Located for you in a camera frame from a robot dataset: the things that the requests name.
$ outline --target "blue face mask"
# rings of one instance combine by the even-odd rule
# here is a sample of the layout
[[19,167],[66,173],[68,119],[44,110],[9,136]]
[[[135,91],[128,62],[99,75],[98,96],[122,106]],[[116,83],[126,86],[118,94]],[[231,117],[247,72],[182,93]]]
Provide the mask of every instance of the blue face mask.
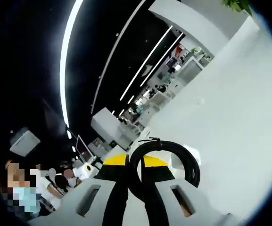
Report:
[[41,206],[35,189],[35,187],[14,187],[13,200],[18,200],[18,204],[25,207],[25,212],[31,212],[37,216]]

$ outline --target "coiled cable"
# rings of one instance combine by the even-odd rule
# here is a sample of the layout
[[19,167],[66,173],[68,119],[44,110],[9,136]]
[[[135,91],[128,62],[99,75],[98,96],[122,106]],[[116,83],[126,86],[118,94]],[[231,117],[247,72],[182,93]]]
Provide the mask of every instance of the coiled cable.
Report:
[[185,180],[198,187],[200,183],[200,169],[193,155],[182,145],[171,141],[161,141],[159,138],[151,137],[153,140],[143,140],[146,143],[140,145],[132,154],[129,162],[130,179],[129,189],[140,200],[143,201],[144,189],[138,176],[137,166],[140,160],[152,151],[169,151],[174,153],[182,162],[185,170]]

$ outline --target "yellow stripe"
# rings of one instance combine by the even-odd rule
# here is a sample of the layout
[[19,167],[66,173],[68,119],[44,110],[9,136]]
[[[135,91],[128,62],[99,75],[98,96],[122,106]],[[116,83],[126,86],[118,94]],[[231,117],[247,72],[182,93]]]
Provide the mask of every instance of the yellow stripe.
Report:
[[116,155],[113,158],[107,159],[103,165],[125,166],[126,154]]
[[154,157],[150,157],[146,155],[144,156],[144,164],[145,164],[145,167],[167,166],[166,162],[158,158],[154,158]]

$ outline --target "computer monitor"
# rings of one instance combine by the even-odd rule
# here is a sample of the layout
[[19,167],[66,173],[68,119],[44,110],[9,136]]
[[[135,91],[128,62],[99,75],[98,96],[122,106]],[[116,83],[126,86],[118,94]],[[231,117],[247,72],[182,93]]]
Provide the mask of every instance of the computer monitor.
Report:
[[77,141],[76,141],[76,149],[83,156],[83,158],[86,160],[86,162],[89,162],[92,158],[94,158],[94,155],[89,150],[89,148],[85,145],[84,141],[81,139],[81,137],[79,135],[78,135]]

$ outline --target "black ceiling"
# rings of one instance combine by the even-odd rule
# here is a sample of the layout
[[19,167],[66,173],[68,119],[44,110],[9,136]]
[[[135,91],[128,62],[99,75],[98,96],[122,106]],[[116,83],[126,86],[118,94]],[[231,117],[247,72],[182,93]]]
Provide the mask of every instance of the black ceiling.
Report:
[[[62,41],[75,0],[18,0],[0,6],[0,138],[22,126],[49,139],[45,101],[62,118],[59,64]],[[168,29],[148,11],[147,0],[124,33],[102,81],[94,113],[120,111],[140,91],[139,76],[124,92],[144,59]],[[73,26],[66,64],[66,102],[71,130],[87,142],[91,104],[108,55],[139,0],[84,0]],[[155,64],[175,40],[169,32],[148,64]]]

